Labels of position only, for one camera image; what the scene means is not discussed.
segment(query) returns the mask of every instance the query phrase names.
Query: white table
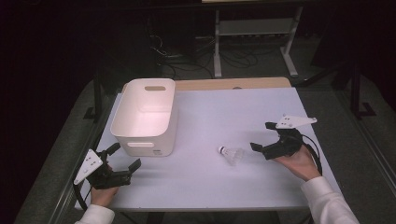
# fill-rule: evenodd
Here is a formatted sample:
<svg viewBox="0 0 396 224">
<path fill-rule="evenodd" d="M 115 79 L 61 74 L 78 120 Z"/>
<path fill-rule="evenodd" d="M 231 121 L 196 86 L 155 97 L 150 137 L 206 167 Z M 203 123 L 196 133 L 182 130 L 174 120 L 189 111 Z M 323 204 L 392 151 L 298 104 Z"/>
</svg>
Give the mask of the white table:
<svg viewBox="0 0 396 224">
<path fill-rule="evenodd" d="M 119 101 L 120 95 L 98 151 L 117 142 L 109 128 Z M 249 145 L 254 142 L 266 146 L 278 140 L 275 131 L 265 129 L 267 121 L 278 122 L 283 114 L 306 117 L 294 88 L 177 91 L 176 101 L 179 114 L 173 153 L 163 158 L 140 158 L 142 166 L 134 173 L 132 184 L 120 188 L 112 209 L 153 212 L 307 207 L 300 190 L 302 180 L 282 165 L 266 161 Z M 312 126 L 298 130 L 317 143 L 323 174 L 341 192 Z M 220 146 L 241 147 L 245 156 L 231 166 L 217 152 Z M 108 158 L 114 171 L 126 170 L 136 159 L 122 148 Z M 88 190 L 86 181 L 81 194 L 85 196 Z"/>
</svg>

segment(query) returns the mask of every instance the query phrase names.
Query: shirt cuff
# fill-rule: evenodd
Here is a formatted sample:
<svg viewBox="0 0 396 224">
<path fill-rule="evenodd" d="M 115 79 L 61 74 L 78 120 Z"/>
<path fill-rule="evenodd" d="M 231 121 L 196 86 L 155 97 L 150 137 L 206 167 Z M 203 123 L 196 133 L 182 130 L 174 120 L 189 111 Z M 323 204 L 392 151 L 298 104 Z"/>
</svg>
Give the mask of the shirt cuff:
<svg viewBox="0 0 396 224">
<path fill-rule="evenodd" d="M 334 192 L 328 180 L 323 176 L 306 181 L 301 186 L 301 190 L 309 202 L 312 202 L 314 199 L 322 195 Z"/>
<path fill-rule="evenodd" d="M 82 223 L 109 224 L 114 219 L 114 212 L 108 208 L 91 204 L 84 213 Z"/>
</svg>

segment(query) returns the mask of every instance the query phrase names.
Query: white sleeve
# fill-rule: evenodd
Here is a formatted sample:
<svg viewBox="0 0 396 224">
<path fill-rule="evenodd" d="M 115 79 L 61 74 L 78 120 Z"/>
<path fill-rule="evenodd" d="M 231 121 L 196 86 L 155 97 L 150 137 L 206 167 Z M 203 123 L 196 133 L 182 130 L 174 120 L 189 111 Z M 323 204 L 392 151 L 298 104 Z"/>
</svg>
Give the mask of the white sleeve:
<svg viewBox="0 0 396 224">
<path fill-rule="evenodd" d="M 335 192 L 323 176 L 305 182 L 301 189 L 315 223 L 359 223 L 342 194 Z"/>
<path fill-rule="evenodd" d="M 114 212 L 108 208 L 91 204 L 82 219 L 76 224 L 110 224 L 113 222 Z"/>
</svg>

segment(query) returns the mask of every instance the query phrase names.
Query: white desk leg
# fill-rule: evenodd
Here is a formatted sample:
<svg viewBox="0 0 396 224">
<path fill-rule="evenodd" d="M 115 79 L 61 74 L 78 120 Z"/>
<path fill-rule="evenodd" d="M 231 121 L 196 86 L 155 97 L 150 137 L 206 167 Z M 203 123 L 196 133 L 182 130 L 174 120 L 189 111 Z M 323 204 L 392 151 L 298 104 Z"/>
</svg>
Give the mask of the white desk leg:
<svg viewBox="0 0 396 224">
<path fill-rule="evenodd" d="M 285 47 L 281 47 L 280 48 L 280 51 L 281 51 L 282 56 L 283 56 L 283 60 L 285 60 L 286 66 L 288 67 L 289 73 L 290 73 L 290 75 L 292 77 L 297 77 L 298 73 L 297 73 L 296 68 L 294 67 L 294 63 L 291 60 L 289 52 L 290 52 L 291 44 L 293 43 L 294 36 L 296 34 L 296 31 L 297 31 L 297 26 L 298 26 L 298 23 L 300 21 L 300 17 L 301 17 L 301 13 L 302 12 L 303 12 L 303 8 L 302 7 L 298 7 L 297 11 L 296 11 L 296 14 L 294 15 L 293 22 L 291 23 L 291 27 L 290 27 L 290 31 L 289 31 L 289 40 L 286 43 Z"/>
<path fill-rule="evenodd" d="M 216 24 L 215 24 L 215 55 L 213 56 L 213 64 L 215 66 L 215 77 L 221 77 L 221 64 L 219 55 L 219 11 L 216 10 Z"/>
</svg>

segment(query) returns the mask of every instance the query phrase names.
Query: hand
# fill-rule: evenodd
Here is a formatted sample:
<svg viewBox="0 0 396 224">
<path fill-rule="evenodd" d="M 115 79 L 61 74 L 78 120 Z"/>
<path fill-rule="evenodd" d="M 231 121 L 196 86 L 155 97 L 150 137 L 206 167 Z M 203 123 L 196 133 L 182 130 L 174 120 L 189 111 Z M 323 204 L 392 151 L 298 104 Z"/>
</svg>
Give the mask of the hand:
<svg viewBox="0 0 396 224">
<path fill-rule="evenodd" d="M 274 161 L 283 164 L 292 173 L 304 181 L 308 181 L 320 176 L 318 168 L 312 159 L 311 153 L 305 146 L 301 146 L 300 150 L 294 153 L 292 156 L 278 157 L 275 158 Z"/>
<path fill-rule="evenodd" d="M 111 189 L 95 189 L 92 187 L 91 204 L 108 207 L 118 191 L 119 187 Z"/>
</svg>

